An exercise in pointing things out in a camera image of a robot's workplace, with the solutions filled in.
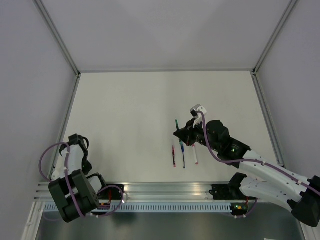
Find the white acrylic marker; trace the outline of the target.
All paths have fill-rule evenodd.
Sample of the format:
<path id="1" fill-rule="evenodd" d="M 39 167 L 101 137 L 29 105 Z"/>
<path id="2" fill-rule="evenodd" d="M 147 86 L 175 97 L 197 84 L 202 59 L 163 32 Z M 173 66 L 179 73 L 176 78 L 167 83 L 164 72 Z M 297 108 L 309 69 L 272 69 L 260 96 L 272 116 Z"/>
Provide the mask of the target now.
<path id="1" fill-rule="evenodd" d="M 195 165 L 198 165 L 199 162 L 198 162 L 198 157 L 197 157 L 197 151 L 196 151 L 195 144 L 192 145 L 192 152 L 193 152 L 193 158 L 194 158 L 194 161 L 195 161 Z"/>

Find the blue ballpoint pen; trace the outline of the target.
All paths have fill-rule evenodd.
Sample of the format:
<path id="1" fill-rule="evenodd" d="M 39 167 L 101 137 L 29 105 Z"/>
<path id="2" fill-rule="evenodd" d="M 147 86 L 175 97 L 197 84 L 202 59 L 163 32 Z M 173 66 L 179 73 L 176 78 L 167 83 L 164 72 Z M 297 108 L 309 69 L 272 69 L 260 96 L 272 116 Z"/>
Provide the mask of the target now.
<path id="1" fill-rule="evenodd" d="M 183 168 L 186 169 L 186 161 L 185 161 L 185 149 L 184 149 L 184 145 L 181 144 L 180 145 L 181 148 L 181 152 L 182 152 L 182 161 L 183 161 Z"/>

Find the red pink pen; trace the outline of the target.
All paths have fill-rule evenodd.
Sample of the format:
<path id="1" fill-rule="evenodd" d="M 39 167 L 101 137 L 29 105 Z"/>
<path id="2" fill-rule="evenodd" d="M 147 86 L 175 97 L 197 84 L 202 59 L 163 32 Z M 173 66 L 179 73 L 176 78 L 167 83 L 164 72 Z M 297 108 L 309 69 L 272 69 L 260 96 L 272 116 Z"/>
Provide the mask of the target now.
<path id="1" fill-rule="evenodd" d="M 175 146 L 174 146 L 174 144 L 172 144 L 171 150 L 172 150 L 173 167 L 176 168 L 176 155 L 175 155 Z"/>

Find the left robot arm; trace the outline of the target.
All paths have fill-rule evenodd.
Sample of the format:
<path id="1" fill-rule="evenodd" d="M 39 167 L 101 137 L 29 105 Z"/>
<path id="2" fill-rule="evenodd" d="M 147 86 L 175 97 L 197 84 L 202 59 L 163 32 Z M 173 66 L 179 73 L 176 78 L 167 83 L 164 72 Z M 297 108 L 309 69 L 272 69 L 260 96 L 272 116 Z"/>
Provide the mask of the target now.
<path id="1" fill-rule="evenodd" d="M 88 160 L 89 140 L 79 134 L 68 137 L 59 154 L 67 158 L 62 173 L 49 183 L 49 192 L 66 223 L 70 223 L 99 206 L 99 199 L 109 193 L 109 187 L 99 173 L 89 174 L 93 169 Z"/>

